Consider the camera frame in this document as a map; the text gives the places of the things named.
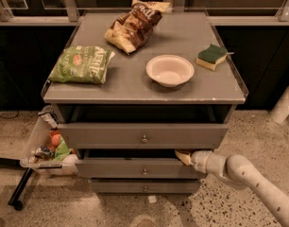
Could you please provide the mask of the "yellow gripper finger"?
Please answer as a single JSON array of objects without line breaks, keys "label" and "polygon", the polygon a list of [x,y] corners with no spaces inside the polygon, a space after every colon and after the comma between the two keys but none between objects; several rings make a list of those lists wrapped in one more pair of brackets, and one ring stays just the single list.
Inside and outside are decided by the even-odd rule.
[{"label": "yellow gripper finger", "polygon": [[191,166],[193,164],[190,152],[176,149],[175,154],[185,165]]}]

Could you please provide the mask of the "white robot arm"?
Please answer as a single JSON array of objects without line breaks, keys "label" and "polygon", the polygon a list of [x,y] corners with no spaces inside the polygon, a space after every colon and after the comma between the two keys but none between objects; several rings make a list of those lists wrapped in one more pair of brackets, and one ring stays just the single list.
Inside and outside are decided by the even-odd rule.
[{"label": "white robot arm", "polygon": [[289,227],[289,197],[268,181],[245,156],[234,154],[225,157],[211,150],[191,152],[176,149],[175,153],[185,165],[200,173],[212,174],[232,186],[247,186],[283,227]]}]

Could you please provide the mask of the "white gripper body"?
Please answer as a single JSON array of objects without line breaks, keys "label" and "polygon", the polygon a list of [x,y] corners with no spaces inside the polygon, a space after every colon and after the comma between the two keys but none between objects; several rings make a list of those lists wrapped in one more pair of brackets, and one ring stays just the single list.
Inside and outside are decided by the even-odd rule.
[{"label": "white gripper body", "polygon": [[191,162],[196,171],[209,173],[218,178],[225,177],[226,161],[226,157],[215,154],[210,150],[195,151],[191,156]]}]

